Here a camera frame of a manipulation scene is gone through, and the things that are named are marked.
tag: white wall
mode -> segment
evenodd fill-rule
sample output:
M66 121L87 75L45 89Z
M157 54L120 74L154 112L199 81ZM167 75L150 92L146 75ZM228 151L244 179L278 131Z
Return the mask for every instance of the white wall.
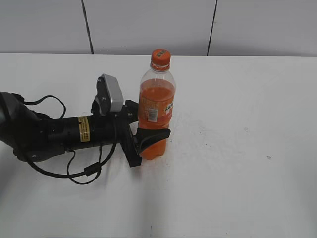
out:
M207 53L215 0L84 0L96 54ZM218 0L210 55L317 56L317 0ZM0 52L87 53L80 0L0 0Z
M215 0L85 0L95 54L207 53Z
M80 0L0 0L0 52L90 53Z
M317 0L219 0L210 55L317 56Z

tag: cable connector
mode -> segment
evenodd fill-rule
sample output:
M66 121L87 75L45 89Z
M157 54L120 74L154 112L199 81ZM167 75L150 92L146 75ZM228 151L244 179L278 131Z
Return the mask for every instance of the cable connector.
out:
M86 168L84 168L84 172L86 174L86 176L90 176L94 173L100 173L101 171L101 166L99 162L95 162L92 165L87 166Z

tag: orange soda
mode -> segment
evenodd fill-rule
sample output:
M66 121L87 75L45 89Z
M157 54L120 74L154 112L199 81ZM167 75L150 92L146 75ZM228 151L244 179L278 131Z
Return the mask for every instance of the orange soda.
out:
M169 72L170 52L156 49L152 52L151 68L144 74L140 84L139 127L144 129L168 128L172 118L175 80ZM145 149L141 156L151 160L163 155L166 139Z

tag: yellow label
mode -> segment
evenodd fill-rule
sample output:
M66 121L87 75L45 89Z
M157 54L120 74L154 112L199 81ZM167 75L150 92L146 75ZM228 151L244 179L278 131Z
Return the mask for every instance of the yellow label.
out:
M90 141L88 118L86 116L78 117L78 122L79 122L80 142Z

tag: robotic arm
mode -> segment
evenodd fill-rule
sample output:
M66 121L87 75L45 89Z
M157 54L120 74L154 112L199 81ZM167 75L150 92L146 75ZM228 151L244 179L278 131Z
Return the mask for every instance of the robotic arm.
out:
M101 167L111 157L117 143L121 144L130 167L142 162L140 153L150 145L166 139L169 129L137 129L132 134L130 124L138 121L138 104L123 96L115 77L103 74L97 80L97 94L92 103L92 115L84 117L62 118L65 106L58 99L64 112L61 118L29 110L29 103L14 93L0 93L0 140L13 148L21 161L26 161L37 171L52 177L75 178L82 175L100 174ZM112 144L112 150L102 162L96 162L77 174L59 175L39 168L34 162L47 160L61 155L65 151Z

